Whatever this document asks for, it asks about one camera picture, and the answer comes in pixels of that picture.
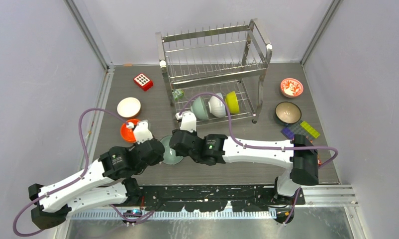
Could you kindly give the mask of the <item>orange bowl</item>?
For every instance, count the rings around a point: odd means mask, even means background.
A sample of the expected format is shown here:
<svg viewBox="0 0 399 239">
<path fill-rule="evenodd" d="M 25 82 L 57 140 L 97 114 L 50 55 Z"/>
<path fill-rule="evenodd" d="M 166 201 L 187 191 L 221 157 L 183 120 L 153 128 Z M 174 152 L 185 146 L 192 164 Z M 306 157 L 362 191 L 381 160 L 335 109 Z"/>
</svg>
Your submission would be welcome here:
<svg viewBox="0 0 399 239">
<path fill-rule="evenodd" d="M 129 134 L 132 133 L 134 134 L 134 130 L 138 124 L 139 120 L 138 119 L 128 119 L 126 123 L 123 123 L 121 128 L 120 128 L 120 135 L 121 134 Z"/>
<path fill-rule="evenodd" d="M 135 138 L 134 134 L 132 134 L 132 133 L 121 134 L 121 137 L 126 142 L 129 142 L 129 143 L 135 143 L 136 142 L 136 138 Z"/>
</svg>

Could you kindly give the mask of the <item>steel two-tier dish rack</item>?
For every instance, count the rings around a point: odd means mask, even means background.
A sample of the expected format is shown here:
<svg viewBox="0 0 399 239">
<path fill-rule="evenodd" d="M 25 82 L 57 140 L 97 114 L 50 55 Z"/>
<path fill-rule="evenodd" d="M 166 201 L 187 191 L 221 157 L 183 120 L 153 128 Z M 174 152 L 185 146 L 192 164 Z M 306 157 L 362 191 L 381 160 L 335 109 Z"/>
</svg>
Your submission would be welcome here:
<svg viewBox="0 0 399 239">
<path fill-rule="evenodd" d="M 157 32 L 159 65 L 173 112 L 188 110 L 192 97 L 235 91 L 240 113 L 233 120 L 256 123 L 263 107 L 263 83 L 273 46 L 263 22 L 257 18 L 178 33 Z M 184 96 L 175 101 L 173 90 Z"/>
</svg>

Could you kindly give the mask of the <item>dark blue bowl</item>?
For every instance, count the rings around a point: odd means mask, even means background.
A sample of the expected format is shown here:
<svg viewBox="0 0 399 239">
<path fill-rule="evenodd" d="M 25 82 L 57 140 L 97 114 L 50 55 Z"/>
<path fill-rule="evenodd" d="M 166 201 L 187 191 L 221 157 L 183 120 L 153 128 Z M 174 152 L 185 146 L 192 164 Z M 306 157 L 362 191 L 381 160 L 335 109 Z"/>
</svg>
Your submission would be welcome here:
<svg viewBox="0 0 399 239">
<path fill-rule="evenodd" d="M 302 118 L 301 109 L 292 102 L 280 102 L 274 110 L 276 121 L 282 125 L 291 125 L 299 122 Z"/>
</svg>

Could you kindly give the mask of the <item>red white patterned bowl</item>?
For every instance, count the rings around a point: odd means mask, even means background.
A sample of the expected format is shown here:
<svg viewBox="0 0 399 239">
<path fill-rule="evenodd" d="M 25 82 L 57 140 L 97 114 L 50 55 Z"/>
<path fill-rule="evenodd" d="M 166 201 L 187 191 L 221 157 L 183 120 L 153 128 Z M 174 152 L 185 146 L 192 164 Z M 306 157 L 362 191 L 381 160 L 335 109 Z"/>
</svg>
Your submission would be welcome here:
<svg viewBox="0 0 399 239">
<path fill-rule="evenodd" d="M 281 93 L 288 98 L 298 97 L 304 91 L 303 84 L 294 78 L 283 79 L 280 83 L 280 89 Z"/>
</svg>

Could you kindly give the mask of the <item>pale green bowl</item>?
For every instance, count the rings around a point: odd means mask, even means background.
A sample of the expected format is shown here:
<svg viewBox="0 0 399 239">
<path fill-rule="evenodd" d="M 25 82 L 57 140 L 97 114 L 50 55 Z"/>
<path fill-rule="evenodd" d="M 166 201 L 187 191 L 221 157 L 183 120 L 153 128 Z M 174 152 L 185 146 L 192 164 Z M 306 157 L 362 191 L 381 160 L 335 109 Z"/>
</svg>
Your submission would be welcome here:
<svg viewBox="0 0 399 239">
<path fill-rule="evenodd" d="M 163 163 L 167 165 L 176 165 L 183 160 L 183 156 L 176 156 L 176 152 L 174 149 L 170 148 L 170 139 L 171 135 L 167 135 L 163 137 L 160 142 L 164 146 L 165 152 L 163 154 Z"/>
<path fill-rule="evenodd" d="M 205 101 L 202 96 L 197 97 L 191 107 L 191 112 L 196 116 L 197 120 L 208 120 L 208 112 L 205 106 Z"/>
</svg>

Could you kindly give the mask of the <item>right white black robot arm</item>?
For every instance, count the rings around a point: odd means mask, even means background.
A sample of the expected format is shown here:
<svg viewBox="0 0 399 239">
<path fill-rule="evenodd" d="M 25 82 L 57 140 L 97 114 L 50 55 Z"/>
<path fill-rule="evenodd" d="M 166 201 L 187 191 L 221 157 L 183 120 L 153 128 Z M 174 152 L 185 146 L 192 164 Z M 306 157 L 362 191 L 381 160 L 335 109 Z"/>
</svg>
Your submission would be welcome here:
<svg viewBox="0 0 399 239">
<path fill-rule="evenodd" d="M 196 132 L 176 129 L 169 146 L 177 156 L 189 156 L 206 165 L 250 162 L 282 167 L 284 173 L 275 180 L 273 199 L 286 204 L 301 186 L 319 183 L 318 152 L 301 134 L 292 140 L 256 141 L 232 138 L 224 134 L 209 134 L 203 138 Z"/>
</svg>

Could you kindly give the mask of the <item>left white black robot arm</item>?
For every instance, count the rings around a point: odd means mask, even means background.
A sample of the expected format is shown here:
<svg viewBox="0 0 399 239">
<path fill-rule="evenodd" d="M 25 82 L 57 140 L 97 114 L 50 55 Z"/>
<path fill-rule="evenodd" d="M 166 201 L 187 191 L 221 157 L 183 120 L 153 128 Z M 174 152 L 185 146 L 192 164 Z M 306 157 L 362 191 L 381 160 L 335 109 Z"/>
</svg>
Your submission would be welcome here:
<svg viewBox="0 0 399 239">
<path fill-rule="evenodd" d="M 143 195 L 133 176 L 163 161 L 164 153 L 165 148 L 157 139 L 131 147 L 114 146 L 87 170 L 52 185 L 29 186 L 31 200 L 41 197 L 31 210 L 32 222 L 46 230 L 87 209 L 110 204 L 136 206 Z"/>
</svg>

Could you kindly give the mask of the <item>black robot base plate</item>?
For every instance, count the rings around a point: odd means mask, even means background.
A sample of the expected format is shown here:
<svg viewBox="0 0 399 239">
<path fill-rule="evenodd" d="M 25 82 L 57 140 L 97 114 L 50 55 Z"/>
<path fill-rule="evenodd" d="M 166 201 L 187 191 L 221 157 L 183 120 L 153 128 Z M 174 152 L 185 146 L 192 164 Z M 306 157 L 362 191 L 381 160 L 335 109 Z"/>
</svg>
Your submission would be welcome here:
<svg viewBox="0 0 399 239">
<path fill-rule="evenodd" d="M 259 212 L 269 208 L 290 209 L 305 204 L 300 196 L 276 194 L 273 185 L 176 185 L 142 186 L 122 206 L 143 206 L 156 212 Z"/>
</svg>

